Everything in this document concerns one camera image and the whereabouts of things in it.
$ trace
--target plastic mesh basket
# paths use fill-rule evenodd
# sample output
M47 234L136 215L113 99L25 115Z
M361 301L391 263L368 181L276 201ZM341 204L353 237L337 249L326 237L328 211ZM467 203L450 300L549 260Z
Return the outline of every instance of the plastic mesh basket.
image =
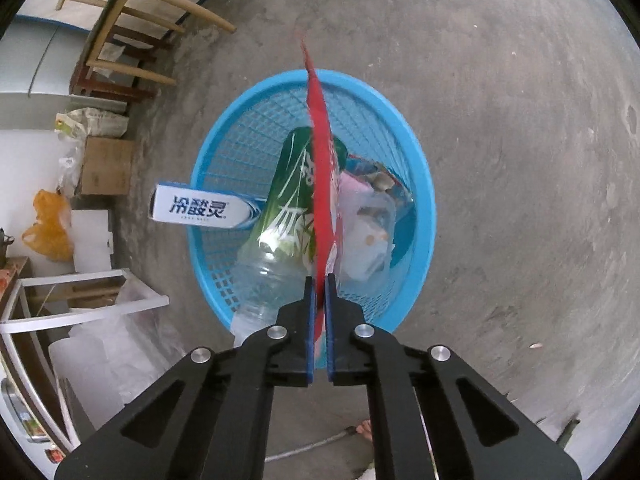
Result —
M349 153L391 168L411 190L415 222L398 232L408 237L404 257L392 265L388 283L373 297L340 295L359 303L368 322L392 332L422 288L433 253L436 209L424 153L394 106L367 84L344 74L318 70L331 129ZM266 197L287 134L308 126L307 74L295 70L258 83L220 116L200 150L191 185ZM229 328L239 306L232 267L249 230L188 227L191 261L209 305Z

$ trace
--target cable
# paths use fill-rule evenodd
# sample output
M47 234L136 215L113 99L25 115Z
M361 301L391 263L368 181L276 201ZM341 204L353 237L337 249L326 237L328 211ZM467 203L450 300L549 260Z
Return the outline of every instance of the cable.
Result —
M287 458L289 456L294 456L300 453L304 453L305 451L309 451L311 449L315 449L316 447L325 446L326 444L331 444L336 440L340 440L346 436L351 436L356 434L355 426L347 426L340 433L336 433L334 436L330 436L324 440L320 440L318 442L314 442L313 444L307 444L306 446L299 447L297 449L292 449L291 451L285 451L284 453L278 453L277 455L271 455L264 459L264 462L274 462L275 460L280 460L282 458Z
M42 304L40 305L40 308L38 309L38 311L36 312L36 315L34 317L38 317L40 315L40 313L42 312L42 309L44 308L44 304L47 303L47 300L49 299L49 296L53 292L53 289L56 288L56 285L57 285L57 283L54 283L53 285L51 285L51 288L47 292L47 295L45 296L44 300L42 301Z

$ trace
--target concrete floor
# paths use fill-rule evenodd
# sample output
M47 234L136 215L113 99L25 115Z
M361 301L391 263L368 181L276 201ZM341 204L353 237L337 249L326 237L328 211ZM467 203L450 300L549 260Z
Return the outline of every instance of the concrete floor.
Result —
M188 182L222 110L261 79L302 65L360 78L422 143L438 204L433 263L402 343L452 346L587 477L640 402L640 52L608 0L210 0L238 26L194 18L156 68L178 79L132 108L129 196L117 207L121 261L172 306L185 345L230 335L191 270L185 229L154 224L158 180ZM540 349L530 349L533 343ZM278 391L269 452L367 414L363 390ZM265 478L346 480L371 459L351 438L267 465Z

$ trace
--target toothpaste box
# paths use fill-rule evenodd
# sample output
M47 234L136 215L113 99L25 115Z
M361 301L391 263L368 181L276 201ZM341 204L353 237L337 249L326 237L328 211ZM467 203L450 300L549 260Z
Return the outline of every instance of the toothpaste box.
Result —
M244 229L260 217L263 206L264 200L252 197L161 182L151 195L149 218L172 224Z

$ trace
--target basket rim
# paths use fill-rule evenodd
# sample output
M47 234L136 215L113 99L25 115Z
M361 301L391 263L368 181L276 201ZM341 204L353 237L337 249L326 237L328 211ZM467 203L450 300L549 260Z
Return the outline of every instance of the basket rim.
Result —
M409 126L396 107L380 92L365 82L340 72L322 69L316 70L316 72L323 86L334 86L356 96L386 124L389 130L396 135L396 142L408 161L408 170L411 174L412 182L416 184L420 183L416 186L416 189L411 190L414 195L416 207L416 232L414 251L408 266L408 272L404 277L404 283L401 285L398 294L392 301L394 307L387 308L374 322L374 324L380 328L388 332L393 332L414 306L415 300L422 290L433 256L436 236L436 203L429 166L420 142L417 137L415 137L411 126ZM191 172L191 187L197 188L202 184L204 172L210 162L210 158L207 155L211 150L217 148L217 145L223 138L221 133L226 132L229 126L235 122L247 108L268 94L276 93L278 88L298 86L301 84L306 86L307 81L308 75L306 70L291 70L290 72L283 72L268 77L237 97L209 130L196 158L193 171ZM221 299L217 298L212 293L212 290L210 290L209 282L211 278L208 275L209 271L206 271L206 266L200 264L201 261L204 261L204 255L202 254L202 245L200 244L200 246L198 246L196 243L196 229L199 229L199 227L187 226L191 266L193 267L198 284L207 303L209 303L209 306L220 322L226 329L229 329L231 326L232 312L231 309L229 309L226 304L223 304Z

